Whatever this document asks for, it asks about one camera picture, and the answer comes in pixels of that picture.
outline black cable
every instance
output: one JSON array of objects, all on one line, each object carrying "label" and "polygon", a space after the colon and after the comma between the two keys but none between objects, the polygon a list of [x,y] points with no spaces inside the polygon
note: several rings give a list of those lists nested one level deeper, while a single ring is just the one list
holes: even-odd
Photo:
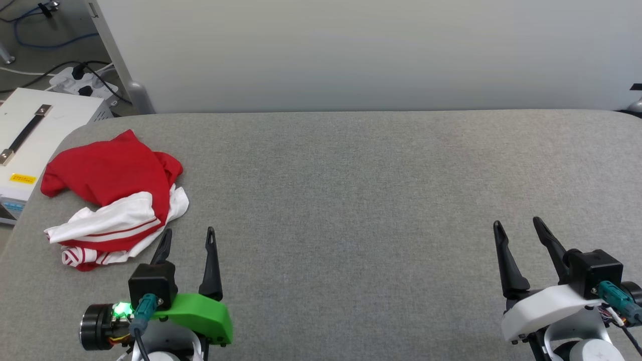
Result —
[{"label": "black cable", "polygon": [[[86,68],[87,68],[87,69],[88,69],[88,70],[89,70],[89,71],[90,71],[90,72],[91,72],[91,73],[92,73],[96,78],[98,78],[98,80],[100,80],[100,81],[105,85],[105,87],[107,88],[107,90],[109,90],[113,95],[115,95],[115,96],[116,96],[116,98],[118,98],[118,99],[120,99],[120,100],[124,101],[124,102],[125,102],[125,103],[127,103],[127,104],[133,105],[133,104],[132,104],[132,102],[130,102],[129,100],[127,100],[127,99],[123,98],[122,96],[118,95],[118,94],[117,94],[117,93],[116,93],[116,92],[115,92],[115,91],[114,91],[114,90],[113,90],[113,89],[112,89],[112,88],[107,84],[107,82],[105,81],[105,79],[103,79],[100,75],[98,75],[98,73],[96,73],[93,69],[91,69],[91,68],[88,66],[88,64],[104,64],[104,65],[109,65],[109,64],[110,64],[110,63],[108,63],[108,62],[102,62],[102,61],[99,61],[99,60],[90,60],[90,61],[88,61],[88,62],[79,62],[79,61],[75,61],[75,60],[70,60],[70,61],[68,61],[68,62],[64,62],[64,63],[62,63],[62,64],[58,64],[57,66],[55,66],[55,67],[51,68],[49,71],[47,71],[47,72],[46,72],[46,73],[44,73],[43,75],[38,76],[36,79],[34,79],[34,80],[32,80],[32,81],[28,82],[27,84],[24,84],[24,85],[22,85],[22,86],[20,86],[20,87],[21,87],[21,88],[26,88],[26,87],[28,87],[28,86],[30,86],[30,85],[33,85],[33,84],[35,84],[36,82],[38,82],[38,81],[42,80],[43,78],[45,78],[47,75],[51,74],[53,71],[55,71],[55,70],[56,70],[56,69],[58,69],[59,67],[64,66],[64,65],[67,65],[67,64],[80,64],[80,65],[85,66],[85,67],[86,67]],[[3,90],[3,91],[0,91],[0,94],[2,94],[2,93],[4,93],[4,92],[12,92],[12,91],[14,91],[14,90],[15,90],[15,88],[14,88],[14,89],[7,89],[7,90]]]},{"label": "black cable", "polygon": [[150,361],[149,355],[147,355],[147,350],[145,349],[145,345],[143,345],[143,338],[141,337],[141,331],[136,329],[134,330],[134,339],[136,340],[136,343],[138,344],[138,348],[141,350],[141,357],[145,361]]},{"label": "black cable", "polygon": [[4,9],[8,8],[9,6],[11,6],[11,4],[13,4],[13,3],[15,3],[15,0],[9,1],[9,3],[7,5],[4,5],[2,8],[0,8],[0,12],[3,11]]},{"label": "black cable", "polygon": [[109,86],[109,84],[107,84],[107,82],[105,81],[105,79],[102,79],[102,77],[101,77],[100,75],[98,75],[98,73],[96,73],[93,69],[91,69],[90,67],[88,67],[88,66],[87,66],[87,63],[81,63],[81,62],[78,62],[78,63],[79,63],[79,64],[84,64],[84,65],[86,66],[86,68],[87,68],[87,69],[89,69],[89,71],[90,71],[90,72],[91,72],[91,73],[92,73],[96,78],[98,78],[98,80],[100,80],[101,82],[103,82],[103,84],[105,85],[105,87],[107,88],[107,90],[109,90],[110,92],[112,92],[112,94],[113,94],[113,95],[115,95],[115,96],[116,96],[116,98],[118,98],[118,99],[120,99],[120,100],[124,101],[125,103],[127,103],[127,104],[129,104],[129,105],[133,105],[133,104],[132,104],[132,102],[130,102],[129,100],[127,100],[127,99],[123,98],[122,96],[118,95],[118,93],[116,93],[116,92],[115,92],[115,91],[114,91],[114,90]]},{"label": "black cable", "polygon": [[[99,61],[99,60],[90,60],[90,61],[85,62],[85,63],[77,62],[77,61],[75,61],[75,60],[68,61],[68,62],[64,62],[64,63],[61,63],[61,64],[56,65],[55,67],[52,67],[49,71],[46,71],[43,75],[38,76],[36,79],[34,79],[34,80],[32,80],[32,81],[28,82],[27,84],[21,85],[21,86],[20,86],[20,88],[26,88],[26,87],[28,87],[28,86],[31,86],[31,85],[33,85],[33,84],[35,84],[35,83],[37,83],[37,82],[41,81],[42,79],[45,79],[45,78],[47,77],[47,75],[49,75],[49,74],[53,73],[53,72],[54,72],[54,71],[56,71],[56,69],[58,69],[59,67],[61,67],[61,66],[65,66],[65,65],[67,65],[67,64],[104,64],[104,65],[109,65],[109,63],[108,63],[108,62],[102,62],[102,61]],[[13,88],[13,89],[7,89],[7,90],[2,90],[2,91],[0,91],[0,94],[2,94],[2,93],[4,93],[4,92],[12,92],[12,91],[14,91],[14,90],[16,90],[16,88]]]}]

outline gray fabric surface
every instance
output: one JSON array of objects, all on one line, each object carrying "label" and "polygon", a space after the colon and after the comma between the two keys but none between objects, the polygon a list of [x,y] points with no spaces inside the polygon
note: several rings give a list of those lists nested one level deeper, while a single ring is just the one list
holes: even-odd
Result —
[{"label": "gray fabric surface", "polygon": [[[83,127],[61,145],[131,128],[174,155],[191,200],[171,223],[180,291],[196,292],[216,228],[235,342],[211,360],[531,360],[504,343],[492,223],[534,288],[555,271],[532,217],[567,248],[603,248],[642,283],[642,123],[615,112],[503,110],[181,114]],[[91,303],[127,299],[136,260],[81,273],[42,230],[85,204],[35,193],[0,260],[0,359],[88,353]],[[642,339],[642,332],[633,331]],[[614,343],[637,356],[619,330]]]}]

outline wire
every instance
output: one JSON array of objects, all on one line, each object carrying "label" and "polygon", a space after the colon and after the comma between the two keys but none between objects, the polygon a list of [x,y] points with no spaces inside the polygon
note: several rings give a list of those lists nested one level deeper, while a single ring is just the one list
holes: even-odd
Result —
[{"label": "wire", "polygon": [[3,18],[1,18],[1,17],[0,17],[0,21],[2,21],[2,22],[6,22],[6,23],[8,24],[8,23],[11,23],[11,22],[14,22],[14,21],[22,20],[22,19],[24,19],[24,18],[26,18],[26,17],[29,17],[29,16],[36,16],[36,15],[42,15],[42,14],[43,14],[42,12],[39,12],[39,13],[31,13],[31,14],[29,14],[29,15],[20,16],[20,17],[17,17],[17,18],[15,18],[15,19],[11,19],[11,20],[3,19]]},{"label": "wire", "polygon": [[618,313],[613,310],[613,307],[609,306],[606,308],[606,310],[611,314],[613,321],[618,324],[618,327],[624,327],[624,321],[622,321],[620,316],[618,316]]},{"label": "wire", "polygon": [[624,331],[624,334],[629,338],[629,341],[631,341],[631,343],[633,344],[633,347],[636,348],[636,351],[640,354],[640,356],[642,356],[642,348],[638,344],[638,340],[636,340],[636,338],[633,337],[633,335],[631,335],[631,331],[629,331],[629,329],[624,326],[620,328],[622,329],[622,331]]},{"label": "wire", "polygon": [[127,357],[127,355],[132,353],[133,350],[133,348],[128,348],[125,353],[123,353],[119,358],[116,359],[116,361],[123,361]]},{"label": "wire", "polygon": [[145,349],[145,345],[143,345],[143,338],[141,337],[141,331],[136,329],[134,330],[134,339],[136,340],[136,343],[138,344],[138,348],[141,350],[141,357],[145,361],[150,361],[149,355],[147,355],[147,350]]},{"label": "wire", "polygon": [[114,91],[114,90],[109,86],[109,84],[107,84],[107,82],[105,81],[105,79],[103,79],[100,75],[98,75],[98,73],[96,73],[95,71],[93,71],[90,67],[87,67],[87,69],[89,69],[89,71],[90,71],[90,72],[91,72],[91,73],[92,73],[96,78],[98,78],[98,80],[100,80],[101,82],[103,82],[103,84],[105,84],[105,87],[107,88],[107,90],[109,90],[110,92],[112,92],[112,94],[113,94],[113,95],[115,95],[115,96],[116,96],[116,98],[118,98],[118,99],[120,99],[120,100],[124,101],[125,103],[127,103],[127,104],[129,104],[129,105],[133,105],[133,104],[132,104],[132,102],[130,102],[129,100],[127,100],[127,99],[123,98],[122,96],[118,95],[118,93],[117,93],[117,92],[115,92],[115,91]]},{"label": "wire", "polygon": [[28,12],[22,14],[22,16],[18,17],[13,22],[13,36],[15,37],[15,41],[18,44],[20,44],[20,45],[22,45],[24,47],[36,48],[36,49],[58,49],[58,48],[62,48],[63,46],[69,45],[72,42],[76,42],[78,40],[82,40],[82,39],[89,38],[89,37],[95,37],[95,36],[99,35],[98,33],[86,34],[86,35],[82,35],[81,37],[77,37],[77,38],[71,39],[71,40],[69,40],[67,42],[63,42],[62,44],[57,44],[57,45],[35,45],[35,44],[25,43],[20,39],[20,36],[18,36],[18,24],[20,24],[21,20],[23,20],[24,18],[28,17],[30,13],[38,10],[39,8],[40,8],[39,6],[36,6],[35,8],[29,10]]},{"label": "wire", "polygon": [[[114,63],[109,63],[106,66],[96,70],[96,72],[100,73],[100,75],[102,75],[102,74],[106,73],[107,71],[109,71],[109,70],[106,71],[106,69],[108,69],[108,68],[110,68],[112,66],[114,66]],[[58,85],[60,85],[60,84],[52,85],[51,87],[48,87],[47,89],[44,89],[43,91],[51,91],[53,88],[57,87]]]},{"label": "wire", "polygon": [[[61,67],[61,66],[65,66],[65,65],[67,65],[67,64],[85,64],[85,65],[86,65],[86,64],[105,64],[105,65],[108,65],[109,63],[107,63],[107,62],[102,62],[102,61],[99,61],[99,60],[90,60],[90,61],[85,62],[85,63],[77,62],[77,61],[74,61],[74,60],[72,60],[72,61],[68,61],[68,62],[64,62],[64,63],[61,63],[61,64],[56,65],[55,67],[52,67],[49,71],[46,71],[46,72],[44,73],[44,75],[40,75],[39,77],[37,77],[36,79],[34,79],[34,80],[32,80],[32,81],[28,82],[27,84],[21,85],[21,86],[20,86],[20,88],[26,88],[26,87],[29,87],[29,86],[31,86],[31,85],[33,85],[33,84],[35,84],[35,83],[37,83],[37,82],[41,81],[41,80],[42,80],[42,79],[44,79],[48,74],[53,73],[53,72],[54,72],[54,71],[56,71],[56,69],[58,69],[59,67]],[[5,92],[12,92],[12,91],[14,91],[14,90],[16,90],[16,88],[13,88],[13,89],[6,89],[6,90],[0,90],[0,94],[5,93]]]},{"label": "wire", "polygon": [[13,4],[13,3],[15,3],[15,0],[9,1],[9,3],[7,5],[4,5],[2,8],[0,8],[0,12],[4,11],[4,9],[8,8],[9,6],[11,6],[11,4]]},{"label": "wire", "polygon": [[18,71],[9,69],[7,67],[0,67],[0,70],[10,71],[11,73],[22,74],[22,75],[44,75],[44,76],[56,76],[56,74],[45,74],[45,73],[28,73],[26,71]]}]

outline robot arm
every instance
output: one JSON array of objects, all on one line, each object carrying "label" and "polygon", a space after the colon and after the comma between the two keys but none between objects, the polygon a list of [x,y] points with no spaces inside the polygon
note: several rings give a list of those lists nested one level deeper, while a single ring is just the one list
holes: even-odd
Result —
[{"label": "robot arm", "polygon": [[[624,360],[606,329],[613,323],[634,341],[627,328],[642,324],[642,290],[633,282],[621,281],[623,265],[603,250],[566,251],[539,217],[533,223],[559,283],[530,290],[508,249],[506,232],[495,222],[499,274],[507,299],[501,322],[504,339],[513,345],[529,343],[537,361],[598,360],[600,355]],[[560,340],[567,342],[553,349],[551,343]]]},{"label": "robot arm", "polygon": [[80,342],[86,350],[121,344],[129,347],[132,361],[206,361],[210,345],[225,347],[232,342],[232,321],[220,303],[223,291],[214,229],[207,230],[207,261],[198,294],[178,292],[176,267],[167,261],[171,237],[168,229],[152,262],[140,264],[130,277],[131,303],[88,307],[80,323]]}]

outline floor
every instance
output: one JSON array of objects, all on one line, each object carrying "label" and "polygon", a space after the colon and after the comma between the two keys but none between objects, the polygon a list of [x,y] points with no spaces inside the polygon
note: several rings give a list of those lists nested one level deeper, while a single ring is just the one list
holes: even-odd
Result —
[{"label": "floor", "polygon": [[12,226],[0,224],[0,254],[4,251],[9,236],[11,236],[11,231],[13,231]]},{"label": "floor", "polygon": [[[12,7],[1,15],[6,18],[17,17],[24,13],[24,9],[29,9],[33,5],[28,2],[16,2]],[[61,6],[60,11],[55,14],[54,19],[39,19],[39,16],[30,17],[21,22],[21,36],[23,41],[37,44],[56,44],[65,39],[72,39],[79,35],[94,32],[95,28],[91,19],[87,16],[84,8],[73,8],[70,6]],[[55,50],[41,50],[25,48],[16,43],[13,35],[11,24],[0,22],[0,42],[15,57],[15,62],[5,65],[0,62],[0,67],[7,67],[18,71],[32,73],[44,73],[52,67],[69,60],[88,61],[101,60],[109,62],[109,55],[99,37],[91,37],[74,42],[63,48]],[[33,80],[35,76],[18,75],[8,71],[0,70],[0,91],[20,87]],[[30,89],[45,89],[49,87],[50,77],[29,86]],[[110,72],[105,75],[105,80],[122,89],[122,83],[118,79],[116,72]],[[10,93],[0,93],[0,100],[5,100]],[[121,116],[136,115],[135,109],[122,101],[112,108]],[[6,243],[11,235],[13,227],[0,224],[0,254],[4,250]]]}]

